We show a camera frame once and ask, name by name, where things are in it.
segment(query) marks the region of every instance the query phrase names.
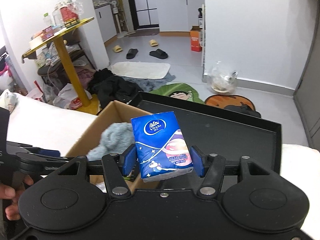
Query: black door frame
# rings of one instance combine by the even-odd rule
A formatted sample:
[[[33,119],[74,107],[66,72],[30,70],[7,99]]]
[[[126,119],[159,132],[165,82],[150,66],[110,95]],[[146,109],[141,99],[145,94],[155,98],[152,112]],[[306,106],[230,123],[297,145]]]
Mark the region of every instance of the black door frame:
[[[159,28],[159,24],[139,25],[135,0],[129,0],[129,6],[130,6],[130,12],[131,12],[131,17],[133,22],[133,28],[135,30],[146,29],[146,28]]]

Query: human hand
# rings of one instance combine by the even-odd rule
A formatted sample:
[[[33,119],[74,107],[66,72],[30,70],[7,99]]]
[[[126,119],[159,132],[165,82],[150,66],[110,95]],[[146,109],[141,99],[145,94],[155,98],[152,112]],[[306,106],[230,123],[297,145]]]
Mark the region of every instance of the human hand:
[[[27,175],[24,183],[31,186],[33,185],[33,179]],[[12,200],[12,204],[5,209],[8,220],[19,220],[21,218],[18,210],[18,200],[24,191],[25,188],[23,184],[21,184],[17,190],[14,190],[12,187],[0,183],[0,199]]]

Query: gray tile floor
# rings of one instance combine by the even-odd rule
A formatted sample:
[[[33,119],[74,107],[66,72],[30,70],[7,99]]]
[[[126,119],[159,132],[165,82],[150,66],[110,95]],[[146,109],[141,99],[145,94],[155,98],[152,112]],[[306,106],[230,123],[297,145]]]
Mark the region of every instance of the gray tile floor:
[[[149,40],[151,39],[157,40],[159,46],[150,47]],[[112,48],[115,45],[121,46],[123,52],[114,53]],[[130,48],[138,49],[139,52],[134,59],[129,61],[169,63],[171,64],[170,73],[176,76],[174,82],[188,83],[198,91],[203,101],[214,94],[207,84],[202,82],[201,53],[190,50],[188,37],[161,37],[159,35],[124,37],[107,47],[110,63],[113,65],[116,62],[128,61],[125,57]],[[157,48],[166,51],[169,57],[161,60],[149,56],[149,52]],[[234,94],[249,98],[255,104],[256,110],[261,113],[262,118],[281,123],[283,143],[308,146],[300,116],[291,97],[239,87]]]

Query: yellow pole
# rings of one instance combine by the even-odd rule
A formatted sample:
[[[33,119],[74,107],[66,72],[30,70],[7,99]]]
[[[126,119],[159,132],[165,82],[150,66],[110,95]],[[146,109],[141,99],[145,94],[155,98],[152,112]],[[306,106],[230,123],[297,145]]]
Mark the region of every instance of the yellow pole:
[[[54,40],[54,44],[56,45],[56,49],[58,52],[58,55],[60,57],[60,60],[62,62],[63,68],[67,73],[68,78],[70,79],[71,84],[75,88],[79,99],[82,102],[83,106],[89,106],[90,100],[88,99],[81,83],[78,78],[78,75],[76,73],[76,70],[73,66],[73,63],[71,61],[71,58],[67,52],[66,46],[63,43],[63,37],[59,37]]]

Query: yellow tabletop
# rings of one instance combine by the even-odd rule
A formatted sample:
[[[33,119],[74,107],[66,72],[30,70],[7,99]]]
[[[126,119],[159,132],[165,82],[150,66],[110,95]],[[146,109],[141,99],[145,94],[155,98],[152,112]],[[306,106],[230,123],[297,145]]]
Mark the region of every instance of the yellow tabletop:
[[[55,39],[65,35],[66,33],[69,33],[79,27],[81,27],[82,25],[88,23],[88,22],[91,22],[92,20],[94,19],[94,17],[91,17],[91,18],[86,18],[86,19],[83,19],[83,20],[80,20],[80,23],[75,25],[75,26],[72,26],[71,28],[68,28],[68,29],[63,29],[57,33],[55,33],[54,36],[52,36],[51,38],[45,40],[44,42],[42,42],[39,46],[31,49],[31,50],[28,50],[27,52],[25,52],[23,55],[22,55],[22,58],[25,58],[27,56],[29,56],[30,54],[34,53],[37,49],[43,47],[44,45],[48,44],[49,42],[52,42],[54,41]]]

